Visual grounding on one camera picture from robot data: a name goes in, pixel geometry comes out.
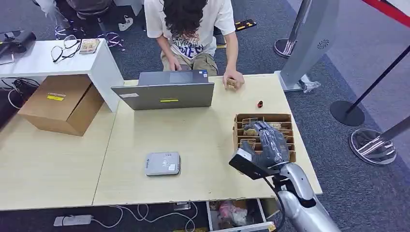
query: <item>red object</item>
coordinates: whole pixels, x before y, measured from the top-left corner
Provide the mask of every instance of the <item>red object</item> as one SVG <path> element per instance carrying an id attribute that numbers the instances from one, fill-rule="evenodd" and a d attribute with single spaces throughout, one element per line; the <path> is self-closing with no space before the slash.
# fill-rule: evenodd
<path id="1" fill-rule="evenodd" d="M 369 4 L 370 6 L 378 9 L 383 14 L 389 16 L 390 18 L 400 22 L 403 25 L 406 25 L 410 28 L 410 17 L 407 16 L 405 13 L 401 12 L 396 7 L 393 7 L 385 2 L 380 0 L 362 0 L 365 3 Z"/>

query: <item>plastic bag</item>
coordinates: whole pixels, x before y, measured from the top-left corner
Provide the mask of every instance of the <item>plastic bag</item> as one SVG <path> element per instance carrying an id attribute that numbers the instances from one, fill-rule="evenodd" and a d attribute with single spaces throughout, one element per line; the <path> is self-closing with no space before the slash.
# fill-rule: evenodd
<path id="1" fill-rule="evenodd" d="M 321 84 L 317 81 L 311 82 L 311 81 L 302 81 L 302 80 L 298 81 L 298 85 L 303 89 L 304 93 L 309 93 L 313 89 L 319 88 L 321 86 Z"/>
<path id="2" fill-rule="evenodd" d="M 234 206 L 231 201 L 223 201 L 219 207 L 219 213 L 222 221 L 230 220 L 236 226 L 247 225 L 248 210 Z"/>

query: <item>open drawer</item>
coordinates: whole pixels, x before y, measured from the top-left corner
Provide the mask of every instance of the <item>open drawer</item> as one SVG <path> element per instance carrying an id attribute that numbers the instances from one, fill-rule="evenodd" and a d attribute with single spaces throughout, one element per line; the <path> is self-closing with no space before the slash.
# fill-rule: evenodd
<path id="1" fill-rule="evenodd" d="M 206 202 L 206 209 L 208 211 L 208 222 L 209 231 L 215 232 L 272 232 L 275 229 L 273 222 L 267 222 L 261 201 L 259 199 L 248 199 L 232 201 L 235 205 L 246 206 L 248 211 L 247 214 L 247 225 L 240 227 L 233 227 L 228 229 L 223 229 L 223 222 L 220 219 L 219 207 L 223 201 L 213 201 Z"/>

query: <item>white t-shirt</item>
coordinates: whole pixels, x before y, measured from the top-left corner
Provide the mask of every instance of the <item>white t-shirt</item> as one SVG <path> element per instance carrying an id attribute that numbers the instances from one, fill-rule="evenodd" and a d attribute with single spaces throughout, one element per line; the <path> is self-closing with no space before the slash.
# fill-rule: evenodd
<path id="1" fill-rule="evenodd" d="M 145 0 L 144 4 L 148 37 L 158 38 L 164 34 L 171 45 L 171 50 L 188 59 L 193 59 L 202 52 L 214 56 L 217 48 L 216 39 L 213 36 L 214 26 L 221 30 L 222 35 L 235 31 L 231 0 L 208 0 L 203 9 L 204 16 L 196 31 L 197 36 L 189 41 L 180 37 L 172 38 L 165 24 L 163 0 Z"/>

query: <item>hand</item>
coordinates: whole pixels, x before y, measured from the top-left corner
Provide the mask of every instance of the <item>hand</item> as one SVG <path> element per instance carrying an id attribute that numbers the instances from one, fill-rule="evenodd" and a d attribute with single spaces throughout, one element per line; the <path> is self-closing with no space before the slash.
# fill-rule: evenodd
<path id="1" fill-rule="evenodd" d="M 169 63 L 169 68 L 171 71 L 180 71 L 182 70 L 181 65 L 179 64 L 179 61 L 176 57 L 171 56 L 167 57 L 168 63 Z"/>
<path id="2" fill-rule="evenodd" d="M 236 80 L 236 89 L 240 89 L 242 85 L 245 83 L 245 79 L 243 78 L 242 73 L 236 70 L 233 70 L 233 69 L 226 70 L 225 74 L 223 75 L 223 79 L 222 79 L 225 89 L 228 88 L 228 84 L 226 83 L 226 79 L 228 78 L 232 78 Z"/>

